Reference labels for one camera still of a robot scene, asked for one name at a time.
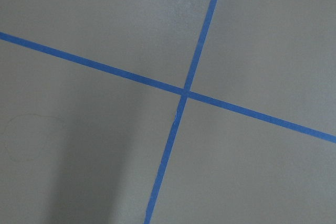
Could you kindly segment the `blue tape strip lengthwise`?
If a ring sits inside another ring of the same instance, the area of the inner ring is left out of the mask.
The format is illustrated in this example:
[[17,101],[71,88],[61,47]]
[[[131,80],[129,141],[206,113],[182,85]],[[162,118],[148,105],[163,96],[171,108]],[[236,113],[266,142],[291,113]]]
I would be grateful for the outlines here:
[[211,25],[211,21],[213,18],[213,14],[216,8],[217,1],[218,0],[210,0],[208,8],[207,8],[207,12],[206,12],[203,24],[202,24],[202,29],[198,37],[198,41],[197,41],[197,44],[194,50],[192,61],[189,66],[188,73],[187,73],[184,86],[182,89],[182,94],[180,95],[180,99],[177,105],[175,117],[174,117],[173,123],[170,128],[170,132],[169,132],[169,135],[166,141],[164,151],[162,153],[160,165],[157,170],[157,174],[156,174],[155,181],[152,187],[148,205],[146,207],[145,217],[143,221],[144,224],[149,224],[151,222],[155,204],[156,204],[156,201],[157,201],[160,189],[161,189],[161,185],[162,185],[162,181],[165,175],[167,165],[169,163],[171,151],[173,149],[176,135],[178,133],[181,119],[183,117],[185,106],[188,100],[188,94],[193,84],[193,80],[194,80],[194,77],[197,71],[199,60],[201,58],[201,54],[203,51],[203,47],[205,44],[205,40],[206,40],[208,31],[209,31],[210,25]]

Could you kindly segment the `blue tape strip crosswise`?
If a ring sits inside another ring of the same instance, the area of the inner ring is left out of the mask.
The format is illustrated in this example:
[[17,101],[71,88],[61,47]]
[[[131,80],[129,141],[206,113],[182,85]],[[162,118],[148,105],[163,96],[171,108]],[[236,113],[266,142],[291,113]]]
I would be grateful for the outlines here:
[[232,103],[228,103],[222,100],[211,98],[206,95],[202,95],[202,94],[199,94],[193,91],[184,91],[183,88],[179,88],[179,87],[176,87],[176,86],[164,83],[164,82],[160,82],[160,81],[150,79],[150,78],[147,78],[147,77],[135,74],[135,73],[131,73],[131,72],[128,72],[122,69],[118,69],[118,68],[115,68],[109,65],[105,65],[105,64],[102,64],[102,63],[99,63],[99,62],[96,62],[90,59],[76,56],[76,55],[61,51],[61,50],[50,48],[50,47],[26,40],[26,39],[22,39],[22,38],[12,36],[6,33],[1,33],[1,40],[10,42],[12,44],[16,44],[22,47],[26,47],[26,48],[29,48],[35,51],[39,51],[39,52],[42,52],[42,53],[45,53],[51,56],[55,56],[55,57],[58,57],[64,60],[68,60],[68,61],[80,64],[80,65],[83,65],[89,68],[103,71],[103,72],[106,72],[106,73],[109,73],[115,76],[119,76],[119,77],[129,79],[129,80],[132,80],[138,83],[142,83],[147,86],[155,87],[160,90],[168,91],[170,93],[174,93],[178,95],[185,94],[187,95],[188,98],[191,98],[196,101],[207,103],[207,104],[210,104],[210,105],[222,108],[222,109],[226,109],[226,110],[238,113],[238,114],[248,116],[250,118],[258,119],[264,122],[268,122],[268,123],[271,123],[277,126],[281,126],[281,127],[296,131],[296,132],[300,132],[306,135],[310,135],[310,136],[317,137],[322,140],[335,143],[334,135],[321,132],[321,131],[318,131],[318,130],[315,130],[309,127],[305,127],[299,124],[295,124],[295,123],[292,123],[292,122],[289,122],[283,119],[279,119],[277,117],[267,115],[264,113],[260,113],[260,112],[257,112],[257,111],[254,111],[248,108],[234,105]]

